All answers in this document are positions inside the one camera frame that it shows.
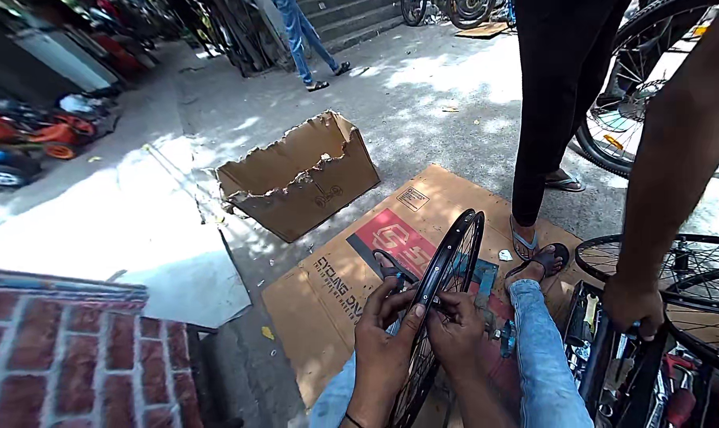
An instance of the blue jeans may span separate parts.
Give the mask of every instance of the blue jeans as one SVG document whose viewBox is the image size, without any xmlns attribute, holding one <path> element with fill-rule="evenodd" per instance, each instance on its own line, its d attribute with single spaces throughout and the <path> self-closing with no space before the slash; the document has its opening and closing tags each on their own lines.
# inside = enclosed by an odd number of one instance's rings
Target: blue jeans
<svg viewBox="0 0 719 428">
<path fill-rule="evenodd" d="M 515 281 L 510 299 L 515 307 L 523 426 L 592 428 L 539 283 L 532 279 Z M 341 423 L 354 389 L 355 366 L 356 355 L 352 354 L 312 407 L 310 428 L 335 428 Z"/>
<path fill-rule="evenodd" d="M 312 49 L 317 52 L 322 59 L 330 66 L 330 69 L 334 72 L 338 69 L 338 63 L 336 63 L 333 56 L 327 53 L 325 46 L 322 46 L 320 42 L 320 36 L 317 35 L 315 28 L 311 25 L 304 12 L 298 7 L 296 0 L 273 0 L 277 10 L 282 15 L 282 22 L 286 24 L 286 31 L 288 32 L 288 44 L 291 48 L 291 55 L 293 55 L 293 61 L 296 63 L 298 69 L 298 75 L 301 76 L 301 80 L 304 84 L 311 84 L 312 78 L 309 72 L 309 64 L 307 59 L 304 57 L 304 39 L 307 39 Z"/>
</svg>

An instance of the torn cardboard box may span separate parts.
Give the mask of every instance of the torn cardboard box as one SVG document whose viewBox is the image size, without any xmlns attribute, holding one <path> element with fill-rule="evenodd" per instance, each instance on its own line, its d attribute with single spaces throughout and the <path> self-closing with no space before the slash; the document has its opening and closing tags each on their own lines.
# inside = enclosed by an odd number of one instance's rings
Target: torn cardboard box
<svg viewBox="0 0 719 428">
<path fill-rule="evenodd" d="M 421 277 L 441 238 L 467 208 L 483 210 L 486 215 L 479 259 L 499 266 L 488 306 L 506 319 L 512 307 L 503 278 L 521 262 L 518 257 L 502 261 L 498 255 L 504 249 L 514 253 L 510 204 L 438 165 L 423 170 L 264 290 L 276 336 L 290 359 L 307 407 L 351 356 L 354 325 L 362 315 L 364 301 L 381 284 L 372 249 L 388 251 Z M 544 219 L 536 223 L 536 230 L 541 245 L 559 241 L 573 252 L 580 242 Z M 543 284 L 549 313 L 558 325 L 564 325 L 573 286 L 581 278 L 592 281 L 571 263 Z M 492 354 L 499 359 L 498 342 L 486 342 L 497 344 Z M 506 365 L 493 367 L 493 372 L 512 375 L 517 385 L 517 365 L 513 359 L 504 361 Z"/>
<path fill-rule="evenodd" d="M 222 200 L 293 242 L 381 179 L 351 122 L 326 111 L 217 168 Z"/>
</svg>

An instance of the staircase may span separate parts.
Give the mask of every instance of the staircase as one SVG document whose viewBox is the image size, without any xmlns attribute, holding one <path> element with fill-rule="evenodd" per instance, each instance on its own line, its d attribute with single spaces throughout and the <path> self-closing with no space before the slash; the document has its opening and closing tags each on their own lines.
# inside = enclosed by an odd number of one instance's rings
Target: staircase
<svg viewBox="0 0 719 428">
<path fill-rule="evenodd" d="M 396 0 L 298 0 L 331 53 L 402 24 Z"/>
</svg>

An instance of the sandal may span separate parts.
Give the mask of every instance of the sandal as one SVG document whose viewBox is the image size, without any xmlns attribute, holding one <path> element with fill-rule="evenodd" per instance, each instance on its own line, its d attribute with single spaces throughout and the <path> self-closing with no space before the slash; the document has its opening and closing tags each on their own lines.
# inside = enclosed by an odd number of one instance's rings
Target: sandal
<svg viewBox="0 0 719 428">
<path fill-rule="evenodd" d="M 373 257 L 375 257 L 375 254 L 381 254 L 383 255 L 383 257 L 389 259 L 393 263 L 392 267 L 384 267 L 383 265 L 381 265 L 381 279 L 385 277 L 396 277 L 399 273 L 401 273 L 401 276 L 404 277 L 404 280 L 410 284 L 414 284 L 420 281 L 420 279 L 416 277 L 414 273 L 404 268 L 399 263 L 399 261 L 397 261 L 397 259 L 393 258 L 391 254 L 378 248 L 372 251 Z"/>
<path fill-rule="evenodd" d="M 522 236 L 520 236 L 520 235 L 518 235 L 518 234 L 516 233 L 515 229 L 513 229 L 513 227 L 512 227 L 512 222 L 513 222 L 514 220 L 515 220 L 515 219 L 513 218 L 513 216 L 510 215 L 510 231 L 512 231 L 512 249 L 513 249 L 513 251 L 515 251 L 515 253 L 517 254 L 517 257 L 521 258 L 521 260 L 526 261 L 526 260 L 529 260 L 529 258 L 525 257 L 523 254 L 520 253 L 520 251 L 517 250 L 517 246 L 515 245 L 515 240 L 517 239 L 518 242 L 520 242 L 521 244 L 523 244 L 523 246 L 524 246 L 528 251 L 533 251 L 533 250 L 535 250 L 536 247 L 539 245 L 539 235 L 536 233 L 536 229 L 534 229 L 534 239 L 533 239 L 533 241 L 529 244 L 528 242 L 526 242 L 526 240 L 525 240 Z"/>
<path fill-rule="evenodd" d="M 349 61 L 344 61 L 343 63 L 341 63 L 341 66 L 338 67 L 338 69 L 333 73 L 335 73 L 336 76 L 340 76 L 343 73 L 348 72 L 351 68 L 352 65 L 349 63 Z"/>
<path fill-rule="evenodd" d="M 552 277 L 553 275 L 560 273 L 561 270 L 563 270 L 566 266 L 568 266 L 568 261 L 571 258 L 571 253 L 568 251 L 568 247 L 565 247 L 564 244 L 561 244 L 559 242 L 555 242 L 554 244 L 550 244 L 550 245 L 555 246 L 554 253 L 551 254 L 551 253 L 545 252 L 544 248 L 546 248 L 546 247 L 542 248 L 532 258 L 526 260 L 520 266 L 510 269 L 510 271 L 507 272 L 507 274 L 505 275 L 505 279 L 522 271 L 532 261 L 539 262 L 544 267 L 544 275 L 542 276 L 542 279 L 547 278 L 547 277 Z M 556 273 L 547 275 L 547 272 L 552 272 L 552 270 L 555 268 L 555 258 L 560 258 L 562 260 L 562 262 L 560 264 L 560 269 L 558 269 L 558 271 Z"/>
<path fill-rule="evenodd" d="M 330 86 L 330 83 L 328 83 L 328 82 L 322 82 L 321 80 L 318 80 L 318 81 L 315 82 L 315 86 L 309 86 L 309 85 L 307 85 L 307 91 L 309 91 L 309 92 L 315 92 L 315 91 L 319 91 L 319 90 L 321 90 L 321 89 L 325 89 L 325 88 L 327 88 L 328 86 Z"/>
<path fill-rule="evenodd" d="M 570 178 L 566 178 L 565 180 L 545 180 L 544 186 L 551 189 L 558 189 L 564 192 L 571 193 L 578 193 L 587 190 L 587 185 L 582 183 L 581 180 L 572 176 L 571 174 L 568 174 L 568 176 Z M 571 184 L 578 184 L 578 189 L 571 187 Z"/>
</svg>

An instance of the orange toy car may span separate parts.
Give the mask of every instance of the orange toy car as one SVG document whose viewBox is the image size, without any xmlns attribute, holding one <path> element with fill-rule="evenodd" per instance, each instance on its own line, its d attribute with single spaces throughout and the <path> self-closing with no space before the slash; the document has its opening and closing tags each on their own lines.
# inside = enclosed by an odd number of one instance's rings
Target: orange toy car
<svg viewBox="0 0 719 428">
<path fill-rule="evenodd" d="M 69 123 L 25 132 L 17 130 L 12 122 L 0 115 L 0 147 L 21 150 L 42 147 L 51 158 L 69 160 L 77 157 L 80 145 L 79 135 Z"/>
</svg>

